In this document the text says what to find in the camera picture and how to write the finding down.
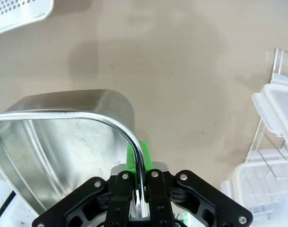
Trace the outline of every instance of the black strip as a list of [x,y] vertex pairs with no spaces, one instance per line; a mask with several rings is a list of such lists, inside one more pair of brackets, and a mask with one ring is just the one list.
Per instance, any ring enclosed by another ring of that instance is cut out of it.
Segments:
[[13,200],[15,196],[16,196],[16,193],[12,191],[12,193],[9,195],[9,197],[6,199],[6,201],[3,203],[3,205],[0,208],[0,217],[2,216],[2,214],[4,213],[4,211],[6,210],[6,208],[8,207],[8,205],[10,204],[10,202]]

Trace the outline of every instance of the metal tray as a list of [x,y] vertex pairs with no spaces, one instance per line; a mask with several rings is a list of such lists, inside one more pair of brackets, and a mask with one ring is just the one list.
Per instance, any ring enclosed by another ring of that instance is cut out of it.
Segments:
[[0,114],[0,170],[42,214],[90,177],[108,179],[125,162],[127,142],[142,175],[133,129],[131,104],[112,90],[28,96]]

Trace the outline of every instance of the perforated white basket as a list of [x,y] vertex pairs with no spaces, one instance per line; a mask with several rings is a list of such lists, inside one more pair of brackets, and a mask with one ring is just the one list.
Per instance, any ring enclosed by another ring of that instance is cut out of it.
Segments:
[[53,0],[0,0],[0,33],[45,19]]

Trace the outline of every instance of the metal rim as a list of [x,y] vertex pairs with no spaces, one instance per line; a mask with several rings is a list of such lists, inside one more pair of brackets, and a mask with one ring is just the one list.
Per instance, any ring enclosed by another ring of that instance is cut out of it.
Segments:
[[140,191],[140,209],[142,217],[148,216],[145,204],[144,184],[146,182],[145,164],[143,151],[136,136],[123,124],[117,120],[90,111],[80,111],[75,109],[48,109],[48,110],[26,110],[0,113],[0,121],[12,120],[40,120],[40,119],[88,119],[106,124],[120,133],[130,143],[136,165],[136,172]]

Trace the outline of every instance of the screw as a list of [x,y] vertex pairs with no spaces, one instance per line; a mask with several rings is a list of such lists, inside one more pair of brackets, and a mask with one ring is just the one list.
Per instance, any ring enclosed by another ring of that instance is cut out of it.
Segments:
[[186,174],[182,174],[181,176],[180,176],[180,178],[181,178],[181,180],[183,180],[183,181],[185,181],[185,180],[187,180],[187,175]]
[[238,221],[240,224],[245,224],[247,222],[247,218],[245,216],[240,216]]
[[157,177],[157,176],[158,176],[158,172],[153,171],[153,172],[151,173],[151,176],[152,176],[152,177]]
[[124,180],[126,180],[126,179],[128,179],[128,174],[123,174],[123,176],[122,176],[122,178],[124,179]]
[[101,186],[101,182],[96,181],[96,182],[95,182],[95,187],[98,188],[99,186]]

